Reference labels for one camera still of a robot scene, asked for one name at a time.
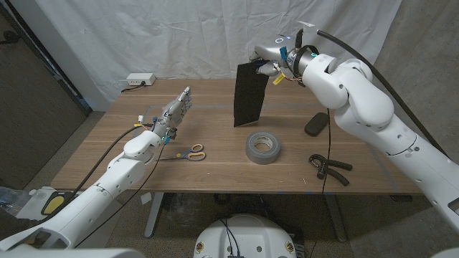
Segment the wooden table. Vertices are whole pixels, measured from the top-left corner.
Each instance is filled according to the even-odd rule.
[[[220,192],[316,194],[323,181],[308,163],[314,153],[326,156],[327,129],[318,137],[304,132],[305,124],[326,109],[307,88],[284,81],[268,83],[260,120],[254,125],[233,128],[234,80],[157,80],[153,86],[121,94],[81,146],[56,175],[51,186],[74,189],[94,166],[107,147],[123,132],[132,128],[138,115],[153,106],[150,116],[173,100],[186,86],[191,86],[193,106],[178,127],[177,137],[165,148],[170,156],[195,143],[204,145],[205,160],[160,161],[143,187],[163,192]],[[331,120],[331,159],[352,164],[352,171],[337,171],[351,182],[342,186],[328,177],[325,192],[335,194],[415,194],[420,190],[395,168],[377,149],[345,133]],[[100,164],[83,188],[94,183],[135,133],[122,139]],[[255,131],[269,131],[281,142],[280,156],[270,165],[257,165],[245,155],[245,140]],[[138,188],[141,182],[133,186]]]

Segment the duct tape roll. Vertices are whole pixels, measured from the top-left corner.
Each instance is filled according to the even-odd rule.
[[[264,143],[270,150],[261,151],[255,146]],[[280,141],[275,135],[268,132],[255,132],[247,137],[245,141],[245,154],[256,164],[267,165],[271,164],[278,158],[280,152]]]

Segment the white backdrop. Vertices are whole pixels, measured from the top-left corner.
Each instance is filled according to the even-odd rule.
[[[36,0],[108,102],[131,72],[157,78],[236,76],[258,40],[315,24],[376,60],[401,0]],[[320,52],[349,58],[316,35]]]

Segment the power strip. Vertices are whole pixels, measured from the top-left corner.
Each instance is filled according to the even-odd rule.
[[[152,73],[131,73],[126,79],[131,86],[139,86],[142,82],[150,86],[153,85],[153,82],[156,80]]]

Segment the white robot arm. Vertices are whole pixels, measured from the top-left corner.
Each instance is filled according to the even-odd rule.
[[[337,66],[334,57],[298,49],[293,39],[278,35],[257,45],[251,60],[270,60],[258,69],[269,76],[269,66],[276,62],[299,71],[297,76],[318,101],[336,110],[336,124],[385,153],[459,231],[459,166],[394,114],[392,101],[372,84],[372,71],[361,60],[349,59]]]
[[[146,165],[154,159],[152,150],[175,138],[176,127],[191,107],[190,96],[187,87],[164,108],[152,131],[145,130],[125,144],[124,151],[108,164],[107,171],[92,186],[51,219],[2,240],[0,251],[8,251],[30,239],[35,240],[32,246],[38,249],[74,248],[108,205],[143,178]]]

